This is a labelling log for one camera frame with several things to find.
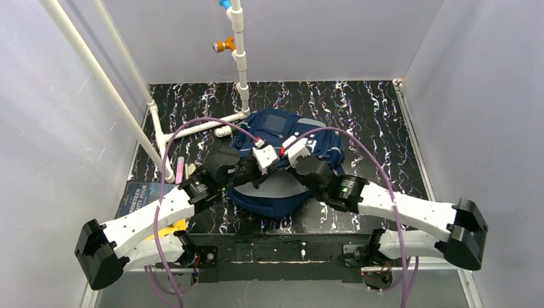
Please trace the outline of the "navy blue backpack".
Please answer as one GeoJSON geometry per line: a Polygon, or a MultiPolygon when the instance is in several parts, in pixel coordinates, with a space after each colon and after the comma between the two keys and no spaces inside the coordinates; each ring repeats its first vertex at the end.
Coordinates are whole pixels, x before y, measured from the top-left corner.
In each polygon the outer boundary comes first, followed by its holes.
{"type": "MultiPolygon", "coordinates": [[[[277,152],[288,139],[294,140],[304,133],[325,126],[321,121],[280,109],[254,112],[241,124],[241,128],[263,139],[277,152]]],[[[329,163],[334,171],[344,173],[344,146],[335,131],[322,130],[303,140],[311,155],[329,163]]],[[[287,159],[281,158],[276,167],[278,171],[260,184],[258,189],[251,183],[231,188],[228,192],[230,199],[237,206],[267,218],[280,220],[292,213],[311,197],[311,193],[287,171],[287,159]]]]}

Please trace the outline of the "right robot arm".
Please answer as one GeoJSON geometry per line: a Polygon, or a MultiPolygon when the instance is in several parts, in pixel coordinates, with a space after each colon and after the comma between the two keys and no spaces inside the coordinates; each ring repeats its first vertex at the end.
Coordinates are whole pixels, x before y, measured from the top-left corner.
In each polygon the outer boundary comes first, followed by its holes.
{"type": "Polygon", "coordinates": [[[315,199],[333,209],[410,227],[409,231],[374,230],[366,246],[368,256],[435,257],[465,270],[482,268],[489,227],[474,201],[445,203],[391,193],[365,178],[337,175],[314,156],[296,158],[294,175],[315,199]]]}

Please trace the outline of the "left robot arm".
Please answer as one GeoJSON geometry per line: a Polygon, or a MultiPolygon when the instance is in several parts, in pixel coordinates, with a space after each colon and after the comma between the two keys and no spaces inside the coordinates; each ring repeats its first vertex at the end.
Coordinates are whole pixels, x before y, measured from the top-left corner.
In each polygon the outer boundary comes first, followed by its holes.
{"type": "Polygon", "coordinates": [[[187,244],[173,235],[160,239],[158,231],[217,204],[230,188],[267,178],[278,160],[271,145],[252,148],[245,157],[221,148],[178,187],[148,205],[105,223],[92,219],[83,224],[74,254],[90,288],[111,286],[134,268],[179,261],[187,244]]]}

